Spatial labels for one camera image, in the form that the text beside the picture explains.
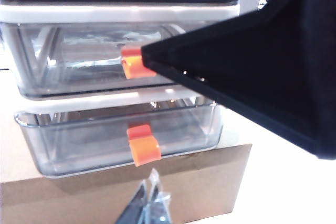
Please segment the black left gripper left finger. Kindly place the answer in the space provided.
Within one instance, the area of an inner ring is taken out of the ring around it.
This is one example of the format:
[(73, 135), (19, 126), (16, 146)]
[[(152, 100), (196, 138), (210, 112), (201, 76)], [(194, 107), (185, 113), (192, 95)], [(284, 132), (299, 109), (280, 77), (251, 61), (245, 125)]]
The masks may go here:
[(141, 224), (145, 222), (145, 209), (148, 204), (146, 182), (140, 182), (133, 197), (119, 215), (115, 224)]

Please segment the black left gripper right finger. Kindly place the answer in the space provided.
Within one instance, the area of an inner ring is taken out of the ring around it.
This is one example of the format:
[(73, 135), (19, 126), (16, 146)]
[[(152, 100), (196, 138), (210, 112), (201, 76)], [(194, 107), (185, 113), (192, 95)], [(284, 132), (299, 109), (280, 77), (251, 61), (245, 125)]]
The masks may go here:
[(171, 194), (163, 190), (158, 171), (153, 168), (148, 177), (151, 188), (144, 209), (144, 223), (172, 223), (169, 211)]

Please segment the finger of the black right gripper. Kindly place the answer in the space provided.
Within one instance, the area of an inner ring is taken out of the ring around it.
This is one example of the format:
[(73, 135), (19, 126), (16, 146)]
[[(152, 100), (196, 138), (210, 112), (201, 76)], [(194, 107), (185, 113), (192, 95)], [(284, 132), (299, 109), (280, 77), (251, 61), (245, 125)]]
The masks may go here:
[(335, 159), (335, 0), (270, 0), (141, 53), (149, 69)]

